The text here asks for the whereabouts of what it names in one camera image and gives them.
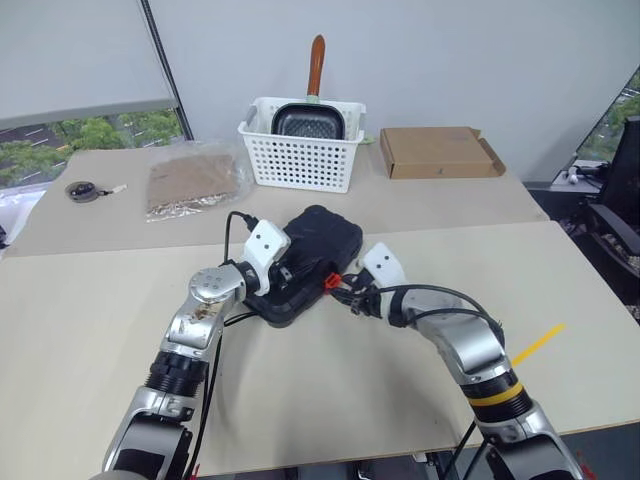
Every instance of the window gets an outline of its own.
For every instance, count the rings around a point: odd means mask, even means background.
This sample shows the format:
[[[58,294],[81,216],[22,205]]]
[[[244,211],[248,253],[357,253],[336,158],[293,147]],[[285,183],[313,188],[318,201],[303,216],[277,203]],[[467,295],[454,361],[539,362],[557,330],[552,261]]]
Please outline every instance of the window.
[[[627,117],[640,115],[640,69],[577,150],[580,160],[611,162]]]
[[[143,148],[183,140],[171,109],[0,130],[0,189],[54,180],[76,150]]]

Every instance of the wooden handle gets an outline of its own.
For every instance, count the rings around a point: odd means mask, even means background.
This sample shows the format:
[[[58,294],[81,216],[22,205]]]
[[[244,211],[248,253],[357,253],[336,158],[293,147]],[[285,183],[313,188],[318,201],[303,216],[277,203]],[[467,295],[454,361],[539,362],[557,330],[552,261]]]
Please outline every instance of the wooden handle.
[[[309,86],[307,95],[318,96],[320,94],[320,77],[322,76],[322,64],[324,63],[324,38],[316,35],[311,46],[311,65],[309,66]]]

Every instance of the yellow tape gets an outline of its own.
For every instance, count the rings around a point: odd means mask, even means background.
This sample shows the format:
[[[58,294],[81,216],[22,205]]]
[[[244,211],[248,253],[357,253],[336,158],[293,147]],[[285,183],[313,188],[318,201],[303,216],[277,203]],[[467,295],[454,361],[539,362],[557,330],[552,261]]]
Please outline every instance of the yellow tape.
[[[490,407],[491,405],[498,405],[499,403],[511,400],[523,389],[524,387],[522,386],[522,384],[518,382],[509,390],[505,390],[504,392],[498,393],[497,395],[492,395],[491,397],[485,398],[467,398],[467,400],[469,400],[469,404],[473,405],[474,407]]]
[[[511,364],[514,367],[518,366],[527,357],[533,355],[536,352],[536,350],[538,350],[542,345],[547,343],[549,340],[551,340],[553,337],[555,337],[558,333],[560,333],[562,330],[564,330],[565,326],[566,325],[564,323],[561,323],[561,324],[556,325],[555,327],[553,327],[551,330],[549,330],[547,333],[545,333],[538,341],[533,343],[530,347],[526,348],[520,355],[518,355],[513,360],[513,362],[511,362]]]

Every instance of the black nonstick pan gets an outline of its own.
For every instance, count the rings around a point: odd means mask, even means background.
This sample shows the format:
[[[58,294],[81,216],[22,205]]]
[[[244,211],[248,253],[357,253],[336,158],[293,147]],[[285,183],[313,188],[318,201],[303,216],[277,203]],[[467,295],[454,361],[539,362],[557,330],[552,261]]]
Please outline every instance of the black nonstick pan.
[[[316,36],[311,47],[307,103],[289,103],[278,109],[271,122],[271,133],[290,137],[344,140],[344,118],[330,105],[321,105],[320,77],[324,63],[324,38]]]

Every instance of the beige tabletop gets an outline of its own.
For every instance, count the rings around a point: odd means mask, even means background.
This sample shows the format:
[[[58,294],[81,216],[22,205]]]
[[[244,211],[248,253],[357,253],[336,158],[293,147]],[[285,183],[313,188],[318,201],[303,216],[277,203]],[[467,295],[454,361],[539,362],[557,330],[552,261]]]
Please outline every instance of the beige tabletop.
[[[206,213],[146,223],[147,179],[163,148],[76,153],[65,172],[35,206],[6,256],[98,252],[219,244],[229,210],[241,210],[284,226],[307,206],[321,204],[365,232],[534,222],[547,215],[509,175],[480,179],[390,180],[377,145],[360,146],[347,194],[255,187],[243,200]],[[127,190],[87,204],[74,204],[64,188],[88,180]],[[232,229],[233,241],[246,238]]]
[[[558,431],[640,418],[640,329],[558,225],[367,235],[376,241],[410,281],[481,302],[512,357],[566,325],[517,368]],[[99,470],[189,278],[221,254],[191,246],[0,262],[0,478]],[[427,340],[327,297],[285,329],[251,319],[225,330],[200,473],[451,447],[471,418]]]

